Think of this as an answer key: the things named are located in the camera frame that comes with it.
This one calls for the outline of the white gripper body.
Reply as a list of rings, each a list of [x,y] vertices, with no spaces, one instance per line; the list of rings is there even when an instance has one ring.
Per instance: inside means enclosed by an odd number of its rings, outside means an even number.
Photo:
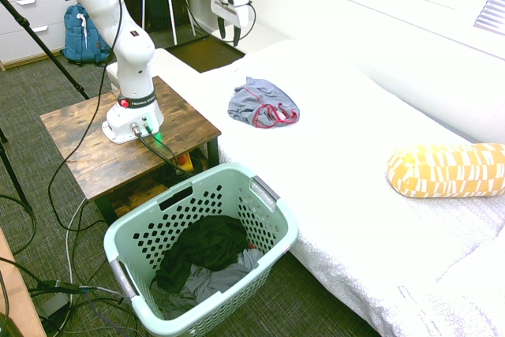
[[[249,0],[211,0],[211,11],[226,22],[245,28],[249,24]]]

